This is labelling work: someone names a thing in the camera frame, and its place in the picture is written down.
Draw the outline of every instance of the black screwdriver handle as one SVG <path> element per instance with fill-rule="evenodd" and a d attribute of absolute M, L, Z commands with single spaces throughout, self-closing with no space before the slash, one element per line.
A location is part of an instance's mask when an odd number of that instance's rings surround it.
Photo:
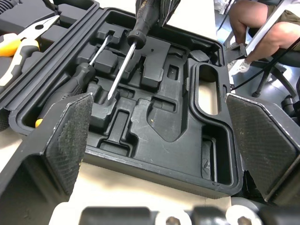
<path fill-rule="evenodd" d="M 95 69 L 88 63 L 81 63 L 77 68 L 74 76 L 58 88 L 47 100 L 42 112 L 36 121 L 36 127 L 40 125 L 46 113 L 54 103 L 64 100 L 68 97 L 82 94 L 86 91 L 88 83 L 95 76 Z"/>
<path fill-rule="evenodd" d="M 159 0 L 144 0 L 136 14 L 136 23 L 129 33 L 129 45 L 136 42 L 136 49 L 141 49 L 146 44 L 146 37 L 151 27 L 159 18 Z"/>

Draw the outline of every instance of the screwdriver shaft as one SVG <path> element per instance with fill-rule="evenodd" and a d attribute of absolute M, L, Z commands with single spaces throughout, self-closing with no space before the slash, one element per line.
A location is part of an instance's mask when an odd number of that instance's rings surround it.
<path fill-rule="evenodd" d="M 110 43 L 112 39 L 112 36 L 111 35 L 108 35 L 103 44 L 101 45 L 101 47 L 99 48 L 98 52 L 96 53 L 96 55 L 93 57 L 93 59 L 90 61 L 90 65 L 92 66 L 96 60 L 96 58 L 98 57 L 98 55 L 105 49 L 105 47 L 107 46 L 108 43 Z"/>
<path fill-rule="evenodd" d="M 131 59 L 131 56 L 132 56 L 133 52 L 135 51 L 135 46 L 136 46 L 136 42 L 134 42 L 131 45 L 131 47 L 130 47 L 130 49 L 129 49 L 129 51 L 128 51 L 125 59 L 124 59 L 124 62 L 123 62 L 122 66 L 121 66 L 121 68 L 120 68 L 120 70 L 119 70 L 119 72 L 118 72 L 118 74 L 116 76 L 116 79 L 114 80 L 114 82 L 112 84 L 112 88 L 110 89 L 110 91 L 109 91 L 109 93 L 107 95 L 107 100 L 108 100 L 109 103 L 110 103 L 111 99 L 113 98 L 113 96 L 114 96 L 114 94 L 115 94 L 115 92 L 117 90 L 117 87 L 118 87 L 118 85 L 120 83 L 120 80 L 122 78 L 122 75 L 123 75 L 123 73 L 124 73 L 124 71 L 126 69 L 126 66 L 129 63 L 129 60 Z"/>

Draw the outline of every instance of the tool case insert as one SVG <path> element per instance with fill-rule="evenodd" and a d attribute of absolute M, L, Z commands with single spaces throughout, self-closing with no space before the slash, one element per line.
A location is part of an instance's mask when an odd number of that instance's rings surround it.
<path fill-rule="evenodd" d="M 131 58 L 112 104 L 106 103 L 134 24 L 133 14 L 95 7 L 65 26 L 65 34 L 0 96 L 0 108 L 11 111 L 11 128 L 28 135 L 49 95 L 112 35 L 87 88 L 94 105 L 84 160 L 210 198 L 239 192 L 240 154 L 225 103 L 230 84 L 219 42 L 171 26 L 154 27 Z M 194 50 L 210 61 L 194 60 Z M 198 104 L 201 82 L 216 83 L 217 115 Z"/>

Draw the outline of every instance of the screwdriver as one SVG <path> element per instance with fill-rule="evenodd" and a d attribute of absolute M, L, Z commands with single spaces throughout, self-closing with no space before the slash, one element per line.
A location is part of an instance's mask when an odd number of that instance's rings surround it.
<path fill-rule="evenodd" d="M 113 99 L 117 87 L 120 83 L 122 75 L 126 69 L 131 56 L 133 55 L 135 49 L 141 49 L 146 44 L 146 38 L 151 27 L 158 21 L 159 17 L 159 0 L 145 0 L 139 7 L 136 14 L 135 27 L 129 33 L 127 37 L 128 44 L 131 46 L 124 62 L 114 80 L 112 87 L 107 95 L 108 103 Z"/>
<path fill-rule="evenodd" d="M 41 124 L 46 113 L 49 111 L 54 103 L 64 100 L 68 97 L 82 94 L 90 82 L 95 77 L 95 69 L 93 64 L 98 55 L 104 50 L 104 48 L 110 43 L 112 39 L 111 35 L 108 35 L 96 55 L 90 61 L 90 63 L 83 62 L 77 66 L 74 76 L 67 81 L 64 85 L 58 88 L 47 100 L 42 112 L 37 118 L 36 128 Z"/>

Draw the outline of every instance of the orange and black handle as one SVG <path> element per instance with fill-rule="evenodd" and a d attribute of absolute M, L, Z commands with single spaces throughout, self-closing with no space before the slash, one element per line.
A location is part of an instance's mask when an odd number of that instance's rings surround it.
<path fill-rule="evenodd" d="M 11 84 L 11 82 L 21 75 L 25 60 L 36 51 L 39 51 L 38 42 L 36 40 L 24 39 L 20 43 L 8 70 L 0 77 L 0 94 Z"/>
<path fill-rule="evenodd" d="M 14 33 L 0 36 L 0 56 L 13 56 L 20 44 L 20 38 Z"/>

